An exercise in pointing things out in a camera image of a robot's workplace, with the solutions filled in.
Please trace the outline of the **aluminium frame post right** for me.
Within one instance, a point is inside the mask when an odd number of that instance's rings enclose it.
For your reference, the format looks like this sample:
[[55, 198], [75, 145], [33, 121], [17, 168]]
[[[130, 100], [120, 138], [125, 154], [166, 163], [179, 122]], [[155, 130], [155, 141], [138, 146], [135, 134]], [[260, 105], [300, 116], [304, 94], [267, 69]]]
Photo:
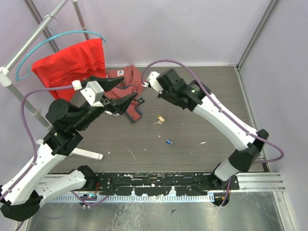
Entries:
[[277, 8], [277, 6], [279, 5], [281, 1], [280, 0], [270, 0], [268, 6], [266, 7], [260, 21], [258, 22], [252, 37], [250, 38], [238, 64], [236, 65], [236, 69], [240, 70], [242, 68], [242, 66], [244, 65], [247, 57], [249, 56], [251, 50], [253, 49], [253, 46], [255, 45], [255, 43], [257, 42], [258, 38], [261, 36], [265, 26], [267, 25], [270, 17], [273, 15], [275, 9]]

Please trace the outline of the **bright red cloth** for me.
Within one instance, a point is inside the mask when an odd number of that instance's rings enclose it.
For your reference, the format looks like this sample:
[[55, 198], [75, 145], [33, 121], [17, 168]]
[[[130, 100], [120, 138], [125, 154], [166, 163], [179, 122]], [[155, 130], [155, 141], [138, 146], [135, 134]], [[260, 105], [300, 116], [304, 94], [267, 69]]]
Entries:
[[32, 64], [32, 72], [47, 88], [68, 86], [90, 76], [106, 77], [103, 40], [90, 39]]

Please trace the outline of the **yellow tag key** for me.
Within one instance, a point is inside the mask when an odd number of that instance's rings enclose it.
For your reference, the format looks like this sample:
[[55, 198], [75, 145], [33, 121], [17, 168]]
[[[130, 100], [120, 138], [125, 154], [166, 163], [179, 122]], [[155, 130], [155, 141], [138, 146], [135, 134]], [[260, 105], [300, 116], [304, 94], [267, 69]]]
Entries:
[[163, 124], [165, 122], [165, 119], [162, 116], [159, 115], [157, 118], [158, 118], [158, 121], [154, 122], [154, 124], [161, 125], [161, 124]]

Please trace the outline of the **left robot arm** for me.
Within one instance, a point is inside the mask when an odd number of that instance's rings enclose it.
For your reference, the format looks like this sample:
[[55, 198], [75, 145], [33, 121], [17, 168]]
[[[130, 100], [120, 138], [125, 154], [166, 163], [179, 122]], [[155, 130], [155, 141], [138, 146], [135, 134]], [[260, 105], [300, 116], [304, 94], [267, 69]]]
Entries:
[[75, 80], [66, 89], [78, 90], [85, 98], [81, 106], [65, 99], [53, 101], [46, 114], [52, 128], [40, 145], [33, 145], [34, 155], [20, 172], [0, 188], [0, 208], [4, 217], [25, 221], [57, 196], [78, 189], [90, 191], [97, 185], [97, 175], [87, 165], [79, 166], [68, 175], [41, 185], [41, 180], [61, 161], [74, 153], [82, 141], [81, 131], [105, 111], [124, 114], [137, 97], [132, 92], [119, 99], [109, 99], [105, 93], [123, 79], [90, 77]]

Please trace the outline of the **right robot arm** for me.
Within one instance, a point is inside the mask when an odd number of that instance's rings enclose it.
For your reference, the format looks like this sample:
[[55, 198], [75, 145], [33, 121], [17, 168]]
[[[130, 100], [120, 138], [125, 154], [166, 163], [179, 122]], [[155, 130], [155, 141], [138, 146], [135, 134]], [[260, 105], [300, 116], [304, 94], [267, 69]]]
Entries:
[[269, 136], [266, 130], [256, 130], [247, 125], [222, 105], [204, 84], [196, 80], [187, 84], [174, 69], [161, 74], [152, 72], [147, 79], [158, 93], [158, 98], [206, 119], [235, 147], [235, 151], [210, 175], [209, 183], [215, 189], [223, 189], [233, 175], [250, 169]]

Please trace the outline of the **dusty red shirt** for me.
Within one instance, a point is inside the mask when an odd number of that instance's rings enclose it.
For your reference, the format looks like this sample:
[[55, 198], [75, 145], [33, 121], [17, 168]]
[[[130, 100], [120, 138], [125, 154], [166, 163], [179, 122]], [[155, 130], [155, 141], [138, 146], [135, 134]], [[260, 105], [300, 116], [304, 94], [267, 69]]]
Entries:
[[139, 110], [139, 106], [145, 102], [145, 100], [141, 97], [144, 86], [142, 85], [140, 71], [134, 65], [130, 65], [120, 69], [108, 70], [107, 77], [124, 77], [124, 79], [116, 87], [105, 93], [105, 96], [109, 99], [120, 99], [133, 92], [137, 93], [137, 96], [130, 103], [130, 106], [125, 112], [125, 116], [130, 122], [137, 122], [142, 117], [142, 112]]

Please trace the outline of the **blue tag key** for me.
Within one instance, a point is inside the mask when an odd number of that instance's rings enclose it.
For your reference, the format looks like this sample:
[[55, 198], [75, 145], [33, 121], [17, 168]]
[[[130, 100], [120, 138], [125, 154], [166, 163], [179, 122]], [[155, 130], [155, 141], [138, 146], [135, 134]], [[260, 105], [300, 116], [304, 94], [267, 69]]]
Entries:
[[170, 140], [170, 139], [166, 139], [166, 143], [169, 144], [169, 145], [175, 145], [176, 144], [175, 141]]

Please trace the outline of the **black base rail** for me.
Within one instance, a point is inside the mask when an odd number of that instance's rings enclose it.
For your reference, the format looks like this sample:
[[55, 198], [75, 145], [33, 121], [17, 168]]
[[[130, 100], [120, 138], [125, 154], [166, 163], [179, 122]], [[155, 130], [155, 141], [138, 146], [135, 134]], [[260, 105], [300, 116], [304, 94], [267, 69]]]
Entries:
[[96, 174], [91, 188], [80, 188], [81, 191], [98, 189], [101, 195], [129, 196], [166, 196], [174, 189], [176, 196], [207, 195], [212, 190], [238, 190], [236, 176], [231, 182], [220, 182], [213, 174], [204, 172], [102, 172]]

